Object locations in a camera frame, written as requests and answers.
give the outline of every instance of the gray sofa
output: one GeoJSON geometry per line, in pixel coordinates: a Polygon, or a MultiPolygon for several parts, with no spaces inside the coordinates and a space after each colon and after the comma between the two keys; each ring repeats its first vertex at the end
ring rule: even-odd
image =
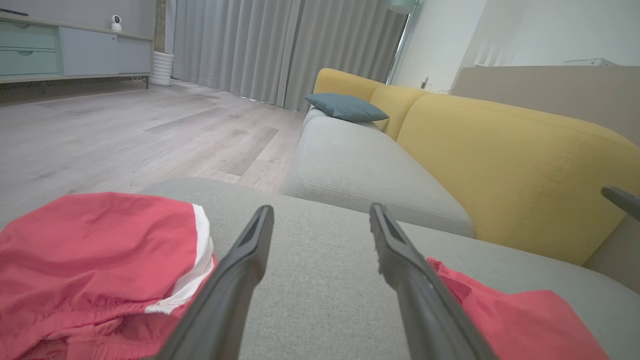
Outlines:
{"type": "MultiPolygon", "coordinates": [[[[253,212],[275,209],[266,274],[250,305],[241,359],[408,359],[396,294],[378,274],[366,213],[210,179],[143,193],[202,205],[221,258],[253,212]]],[[[612,360],[640,358],[640,295],[594,271],[401,223],[425,256],[497,290],[550,289],[571,304],[612,360]]]]}
{"type": "Polygon", "coordinates": [[[316,111],[305,118],[283,194],[363,213],[379,202],[397,220],[474,237],[462,205],[388,135],[316,111]]]}

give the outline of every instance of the fabric upholstery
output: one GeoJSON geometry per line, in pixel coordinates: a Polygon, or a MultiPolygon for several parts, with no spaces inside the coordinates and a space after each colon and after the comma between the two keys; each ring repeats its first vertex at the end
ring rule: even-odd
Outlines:
{"type": "Polygon", "coordinates": [[[581,120],[427,94],[397,143],[469,213],[477,238],[581,265],[623,212],[605,185],[640,193],[640,149],[581,120]]]}
{"type": "Polygon", "coordinates": [[[627,215],[584,264],[640,294],[640,222],[627,215]]]}
{"type": "MultiPolygon", "coordinates": [[[[309,111],[307,112],[307,116],[305,117],[305,120],[304,120],[304,121],[303,121],[303,123],[302,123],[302,130],[304,130],[304,128],[307,126],[307,123],[308,123],[311,119],[316,118],[316,117],[326,117],[326,114],[325,114],[325,113],[323,113],[322,111],[320,111],[320,110],[318,110],[318,109],[314,108],[314,107],[312,106],[312,107],[311,107],[311,109],[309,109],[309,111]]],[[[377,131],[382,131],[382,129],[380,129],[380,128],[376,125],[376,123],[377,123],[377,122],[378,122],[378,121],[374,121],[374,122],[371,122],[371,121],[365,121],[365,122],[354,122],[353,124],[358,124],[358,125],[360,125],[360,126],[368,127],[369,129],[374,129],[374,130],[377,130],[377,131]]]]}
{"type": "Polygon", "coordinates": [[[330,117],[350,122],[368,122],[388,119],[389,116],[375,105],[353,95],[318,93],[305,99],[330,117]]]}
{"type": "Polygon", "coordinates": [[[371,100],[373,92],[383,83],[362,78],[333,69],[322,69],[318,72],[314,94],[332,92],[334,94],[353,95],[364,101],[371,100]]]}
{"type": "Polygon", "coordinates": [[[398,220],[474,235],[462,206],[391,138],[330,117],[307,123],[282,193],[362,212],[380,202],[398,220]]]}
{"type": "Polygon", "coordinates": [[[389,119],[376,121],[376,124],[393,140],[397,139],[406,113],[424,94],[424,90],[404,86],[385,85],[377,88],[371,96],[371,104],[389,115],[389,119]]]}
{"type": "MultiPolygon", "coordinates": [[[[210,179],[172,179],[143,192],[202,205],[219,259],[259,206],[274,207],[267,270],[253,293],[240,359],[409,359],[368,214],[210,179]]],[[[423,255],[496,290],[555,291],[611,360],[640,358],[640,295],[621,284],[562,261],[400,225],[423,255]]]]}

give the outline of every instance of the yellow cushion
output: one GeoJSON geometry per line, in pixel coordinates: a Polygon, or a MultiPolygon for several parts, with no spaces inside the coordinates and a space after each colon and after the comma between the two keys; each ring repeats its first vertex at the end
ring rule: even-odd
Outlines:
{"type": "Polygon", "coordinates": [[[581,120],[426,94],[397,143],[467,210],[477,238],[583,264],[623,213],[605,185],[640,193],[640,149],[581,120]]]}
{"type": "Polygon", "coordinates": [[[384,85],[376,89],[371,104],[389,115],[389,119],[376,121],[382,131],[396,139],[404,122],[404,117],[415,101],[426,92],[404,86],[384,85]]]}
{"type": "Polygon", "coordinates": [[[314,94],[330,92],[333,94],[353,95],[364,101],[371,100],[371,95],[383,83],[362,78],[339,70],[325,68],[318,72],[314,94]]]}

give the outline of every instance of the wooden floor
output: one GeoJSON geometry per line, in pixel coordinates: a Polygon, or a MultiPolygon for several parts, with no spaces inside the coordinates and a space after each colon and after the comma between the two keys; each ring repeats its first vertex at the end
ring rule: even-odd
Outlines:
{"type": "Polygon", "coordinates": [[[277,192],[304,118],[180,81],[87,92],[0,93],[0,228],[66,194],[136,193],[171,177],[277,192]]]}

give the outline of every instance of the drawer handle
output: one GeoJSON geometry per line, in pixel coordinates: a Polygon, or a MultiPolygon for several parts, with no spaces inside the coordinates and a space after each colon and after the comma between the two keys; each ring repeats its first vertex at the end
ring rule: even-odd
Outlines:
{"type": "Polygon", "coordinates": [[[12,24],[16,28],[23,29],[23,30],[31,26],[31,24],[24,24],[22,22],[12,22],[12,24]]]}

